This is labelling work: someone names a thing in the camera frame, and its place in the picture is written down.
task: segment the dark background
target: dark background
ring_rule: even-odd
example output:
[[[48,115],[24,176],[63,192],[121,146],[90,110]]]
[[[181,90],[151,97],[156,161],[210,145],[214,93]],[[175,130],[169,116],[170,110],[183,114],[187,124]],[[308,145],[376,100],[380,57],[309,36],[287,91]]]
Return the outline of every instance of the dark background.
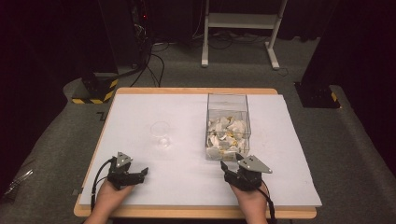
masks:
[[[314,68],[311,70],[316,71],[317,78],[323,72],[333,74],[327,83],[342,86],[375,147],[391,165],[395,161],[396,131],[396,93],[392,88],[396,49],[391,35],[395,28],[391,22],[396,20],[389,2],[289,1],[278,37],[300,36],[306,41],[322,36],[309,64]],[[257,11],[262,1],[248,1],[239,8],[228,3],[212,1],[212,7],[222,12],[241,9],[265,13]],[[278,2],[270,0],[265,4],[271,6],[268,10],[275,10]],[[151,0],[149,5],[155,35],[189,44],[199,23],[201,1]],[[1,194],[35,141],[67,103],[63,86],[81,77],[80,67],[84,64],[91,70],[105,70],[94,67],[90,60],[104,62],[104,67],[111,66],[112,58],[108,54],[111,45],[106,41],[100,15],[95,1],[88,0],[1,2]],[[324,33],[328,23],[330,28]],[[202,29],[201,22],[198,34]],[[88,46],[88,52],[93,50],[98,58],[85,61],[90,57],[82,46]],[[323,55],[332,57],[318,61]],[[329,64],[336,66],[332,70]]]

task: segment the gray mat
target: gray mat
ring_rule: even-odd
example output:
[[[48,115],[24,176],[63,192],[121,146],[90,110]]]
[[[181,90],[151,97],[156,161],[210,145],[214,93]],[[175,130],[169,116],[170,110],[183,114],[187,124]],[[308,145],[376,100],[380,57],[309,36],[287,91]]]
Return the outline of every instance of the gray mat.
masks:
[[[300,81],[318,41],[277,40],[276,56],[283,69],[274,71],[262,42],[232,44],[210,49],[209,66],[201,67],[202,48],[183,45],[154,47],[165,63],[163,87],[275,88],[284,95],[297,135],[311,169],[323,206],[310,220],[293,223],[394,223],[396,180],[375,150],[342,89],[332,86],[340,109],[301,106],[293,83]],[[211,41],[212,45],[223,44]],[[149,67],[158,77],[161,62],[151,58]],[[117,88],[130,86],[137,75],[123,77]],[[79,80],[64,87],[70,99]],[[152,87],[148,71],[136,86]],[[35,144],[18,175],[34,173],[19,188],[14,203],[0,205],[0,223],[80,223],[73,213],[79,189],[89,167],[104,122],[98,112],[110,104],[67,104]],[[151,220],[150,223],[180,223]],[[147,220],[132,220],[147,223]]]

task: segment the white shelf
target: white shelf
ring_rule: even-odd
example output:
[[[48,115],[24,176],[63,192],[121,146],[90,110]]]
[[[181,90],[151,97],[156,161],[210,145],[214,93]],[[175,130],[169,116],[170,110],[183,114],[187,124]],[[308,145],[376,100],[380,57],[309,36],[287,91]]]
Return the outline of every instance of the white shelf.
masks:
[[[276,15],[210,13],[208,27],[274,29]]]

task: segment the clear plastic box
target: clear plastic box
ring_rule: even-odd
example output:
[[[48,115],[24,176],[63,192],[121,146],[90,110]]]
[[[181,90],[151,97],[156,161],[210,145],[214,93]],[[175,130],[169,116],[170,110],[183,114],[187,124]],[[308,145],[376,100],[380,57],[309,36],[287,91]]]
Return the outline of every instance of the clear plastic box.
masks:
[[[206,159],[235,161],[235,152],[249,151],[248,97],[244,94],[207,95]]]

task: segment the person's hand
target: person's hand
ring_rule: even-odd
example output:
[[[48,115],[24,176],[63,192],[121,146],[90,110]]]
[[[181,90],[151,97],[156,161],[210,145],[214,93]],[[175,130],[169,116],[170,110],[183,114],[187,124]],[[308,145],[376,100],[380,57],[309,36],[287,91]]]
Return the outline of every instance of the person's hand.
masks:
[[[106,223],[111,213],[121,205],[122,201],[133,189],[134,185],[117,190],[114,188],[113,184],[106,179],[97,193],[95,207],[84,223]]]
[[[230,185],[230,187],[238,199],[239,207],[244,213],[247,223],[267,224],[265,216],[267,200],[265,197],[258,190],[242,191],[233,185]],[[260,189],[265,193],[268,193],[264,184],[260,186]]]

